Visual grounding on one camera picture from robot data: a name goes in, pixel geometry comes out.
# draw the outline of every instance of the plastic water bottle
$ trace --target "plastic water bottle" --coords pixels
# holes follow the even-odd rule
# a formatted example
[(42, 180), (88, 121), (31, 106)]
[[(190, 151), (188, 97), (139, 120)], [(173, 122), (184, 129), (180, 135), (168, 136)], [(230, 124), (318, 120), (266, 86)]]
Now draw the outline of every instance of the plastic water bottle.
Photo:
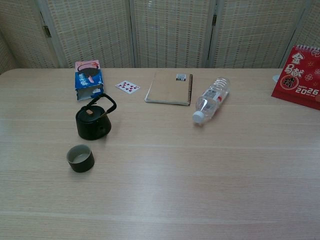
[(202, 124), (211, 119), (228, 95), (229, 87), (230, 82), (226, 77), (218, 77), (196, 101), (193, 121)]

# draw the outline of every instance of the black kettle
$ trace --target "black kettle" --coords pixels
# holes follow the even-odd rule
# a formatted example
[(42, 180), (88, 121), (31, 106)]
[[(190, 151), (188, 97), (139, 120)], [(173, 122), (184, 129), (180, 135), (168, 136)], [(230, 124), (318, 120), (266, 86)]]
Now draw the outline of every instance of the black kettle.
[[(113, 106), (105, 111), (101, 106), (94, 104), (102, 98), (109, 99)], [(81, 138), (86, 140), (96, 140), (107, 135), (111, 130), (111, 122), (107, 114), (117, 108), (116, 102), (107, 94), (102, 93), (96, 96), (86, 106), (83, 106), (75, 115), (76, 127)]]

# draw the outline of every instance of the notebook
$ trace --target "notebook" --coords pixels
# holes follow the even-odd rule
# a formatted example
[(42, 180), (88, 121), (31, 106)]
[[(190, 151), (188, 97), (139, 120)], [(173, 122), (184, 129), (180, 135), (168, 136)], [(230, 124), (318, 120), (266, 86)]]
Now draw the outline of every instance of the notebook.
[(145, 101), (189, 106), (192, 81), (192, 74), (171, 69), (157, 70)]

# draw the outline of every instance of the spiral binding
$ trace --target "spiral binding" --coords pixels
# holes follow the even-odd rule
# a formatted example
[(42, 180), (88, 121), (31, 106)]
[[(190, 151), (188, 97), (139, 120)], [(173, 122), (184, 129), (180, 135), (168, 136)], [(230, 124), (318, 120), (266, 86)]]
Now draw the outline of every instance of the spiral binding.
[(299, 44), (295, 47), (295, 50), (301, 50), (304, 52), (312, 52), (314, 50), (320, 51), (320, 47)]
[(194, 76), (190, 74), (189, 76), (189, 89), (188, 89), (188, 102), (190, 104), (191, 102), (191, 93), (192, 93), (192, 81), (193, 81)]

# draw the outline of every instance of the blue box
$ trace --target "blue box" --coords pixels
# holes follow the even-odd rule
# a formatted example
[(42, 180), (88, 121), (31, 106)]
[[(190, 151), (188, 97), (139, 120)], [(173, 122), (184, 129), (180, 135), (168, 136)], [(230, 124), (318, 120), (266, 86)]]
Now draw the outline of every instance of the blue box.
[(76, 99), (95, 98), (104, 92), (99, 60), (75, 62)]

